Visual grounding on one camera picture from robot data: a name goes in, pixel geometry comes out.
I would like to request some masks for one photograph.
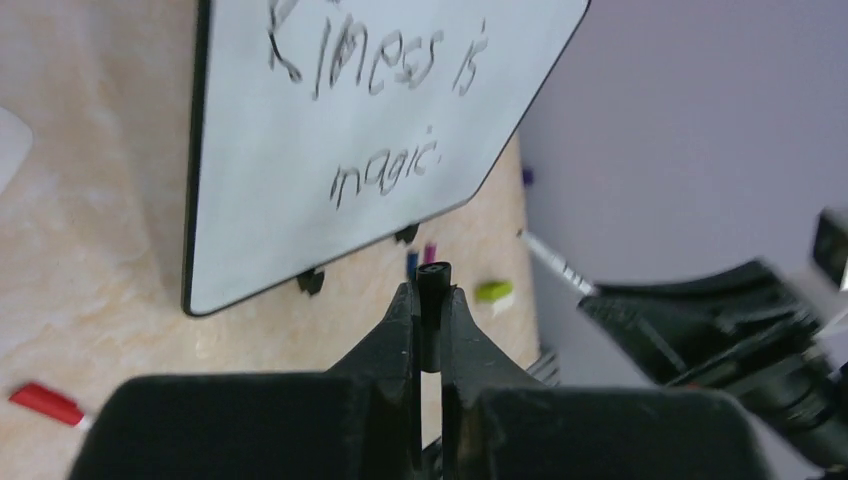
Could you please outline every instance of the table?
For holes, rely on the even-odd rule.
[[[38,380],[95,411],[148,373],[323,370],[383,316],[406,249],[384,240],[326,266],[309,298],[289,282],[202,320],[179,309],[195,2],[12,0],[0,5],[0,106],[35,145],[0,193],[0,389]],[[517,363],[538,356],[529,259],[516,231],[518,143],[478,195],[422,225],[415,246],[471,296],[508,279],[516,302],[481,328]],[[439,434],[438,376],[423,436]],[[83,433],[0,403],[3,478],[59,478]]]

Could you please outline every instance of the gray wall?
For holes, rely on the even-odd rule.
[[[797,270],[819,210],[848,205],[848,1],[594,0],[520,134],[530,229],[590,278]],[[568,383],[642,384],[567,289],[535,281]]]

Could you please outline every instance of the whiteboard stand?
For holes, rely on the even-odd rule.
[[[317,295],[324,287],[324,269],[310,268],[301,273],[297,276],[297,286],[310,297]]]
[[[398,243],[403,242],[406,245],[412,243],[415,240],[415,236],[418,235],[418,225],[418,223],[410,225],[395,233],[395,241]]]
[[[471,200],[589,0],[200,0],[182,308],[210,315]]]

